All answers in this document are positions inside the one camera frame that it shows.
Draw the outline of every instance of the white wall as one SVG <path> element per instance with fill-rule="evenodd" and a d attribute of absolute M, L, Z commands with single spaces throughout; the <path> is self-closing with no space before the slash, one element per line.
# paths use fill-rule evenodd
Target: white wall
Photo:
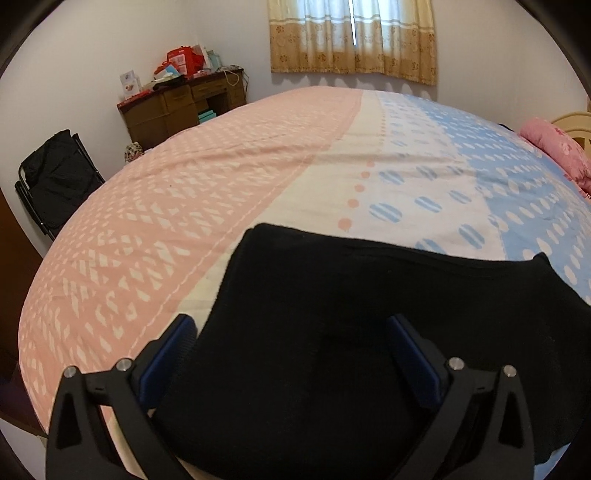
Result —
<path fill-rule="evenodd" d="M 143 82 L 166 52 L 194 44 L 193 0 L 65 0 L 26 40 L 0 79 L 0 188 L 43 255 L 49 242 L 16 193 L 22 160 L 59 130 L 79 133 L 108 179 L 131 142 L 116 104 L 119 75 Z"/>
<path fill-rule="evenodd" d="M 12 451 L 35 480 L 45 480 L 46 450 L 41 440 L 2 419 L 0 430 Z"/>
<path fill-rule="evenodd" d="M 586 109 L 573 69 L 543 27 L 514 0 L 432 0 L 439 48 L 438 87 L 378 74 L 272 74 L 267 0 L 196 0 L 200 40 L 251 77 L 249 101 L 308 85 L 394 90 L 518 128 Z"/>

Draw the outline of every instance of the red bag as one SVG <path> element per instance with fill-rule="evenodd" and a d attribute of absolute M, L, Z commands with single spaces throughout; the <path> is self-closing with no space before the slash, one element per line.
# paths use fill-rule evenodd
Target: red bag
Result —
<path fill-rule="evenodd" d="M 179 47 L 176 50 L 169 51 L 166 55 L 167 60 L 176 66 L 181 75 L 191 78 L 203 68 L 205 57 L 197 55 L 191 47 Z"/>

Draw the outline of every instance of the bedsheet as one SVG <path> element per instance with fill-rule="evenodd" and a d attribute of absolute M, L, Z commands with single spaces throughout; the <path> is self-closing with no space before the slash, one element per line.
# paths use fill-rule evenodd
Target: bedsheet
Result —
<path fill-rule="evenodd" d="M 590 204 L 540 150 L 425 99 L 292 90 L 177 134 L 74 214 L 21 315 L 41 424 L 66 366 L 134 357 L 179 312 L 201 329 L 260 222 L 485 260 L 544 251 L 591 304 Z"/>

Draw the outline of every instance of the blue pad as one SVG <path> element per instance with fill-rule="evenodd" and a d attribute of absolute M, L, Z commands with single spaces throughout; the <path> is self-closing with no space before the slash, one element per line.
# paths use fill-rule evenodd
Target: blue pad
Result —
<path fill-rule="evenodd" d="M 145 411 L 158 407 L 196 338 L 194 320 L 181 314 L 158 340 L 148 343 L 138 355 L 133 383 L 135 395 Z"/>
<path fill-rule="evenodd" d="M 387 322 L 390 352 L 415 399 L 422 408 L 438 409 L 449 387 L 445 357 L 402 315 L 390 317 Z"/>

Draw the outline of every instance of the desk drawer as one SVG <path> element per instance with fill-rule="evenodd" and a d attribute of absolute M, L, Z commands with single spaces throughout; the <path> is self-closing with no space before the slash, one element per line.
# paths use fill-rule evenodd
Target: desk drawer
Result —
<path fill-rule="evenodd" d="M 232 105 L 244 105 L 246 103 L 246 96 L 244 95 L 242 82 L 240 82 L 238 85 L 230 89 L 230 103 Z"/>
<path fill-rule="evenodd" d="M 164 101 L 169 112 L 191 105 L 193 103 L 191 88 L 189 85 L 182 85 L 172 90 L 166 90 L 164 92 Z"/>
<path fill-rule="evenodd" d="M 213 97 L 228 91 L 226 79 L 214 80 L 212 82 L 199 83 L 191 88 L 193 99 L 197 102 L 204 98 Z"/>
<path fill-rule="evenodd" d="M 187 128 L 195 127 L 199 124 L 197 107 L 194 103 L 184 106 L 166 116 L 165 121 L 168 137 L 172 137 L 174 134 L 182 132 Z"/>

